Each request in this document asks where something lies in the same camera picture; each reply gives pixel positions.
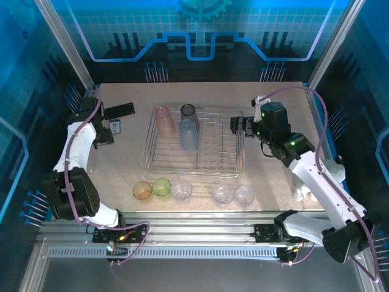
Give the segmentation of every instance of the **table surface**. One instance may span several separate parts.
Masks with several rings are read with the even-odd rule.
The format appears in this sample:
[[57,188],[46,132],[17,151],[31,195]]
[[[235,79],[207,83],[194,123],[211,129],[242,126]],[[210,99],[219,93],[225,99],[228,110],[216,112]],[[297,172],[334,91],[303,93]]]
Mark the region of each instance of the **table surface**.
[[[150,173],[142,165],[147,131],[156,105],[192,103],[195,106],[228,106],[241,110],[245,116],[253,116],[251,99],[293,85],[301,83],[102,84],[100,92],[105,108],[133,102],[136,113],[121,117],[121,132],[114,135],[115,143],[101,146],[95,153],[96,166],[89,176],[100,194],[100,200],[122,211],[322,210],[321,205],[310,198],[294,200],[291,171],[279,160],[265,157],[258,139],[245,138],[246,168],[236,179]],[[281,92],[273,96],[272,101],[281,102],[286,107],[292,131],[303,133],[317,145],[318,134],[304,90]],[[152,184],[161,177],[172,181],[182,178],[191,182],[191,200],[187,204],[179,204],[173,198],[163,199],[155,195],[145,201],[133,197],[132,189],[137,182],[148,181]],[[219,183],[230,184],[235,190],[239,186],[253,187],[256,190],[254,202],[245,209],[235,202],[226,206],[216,204],[213,188]]]

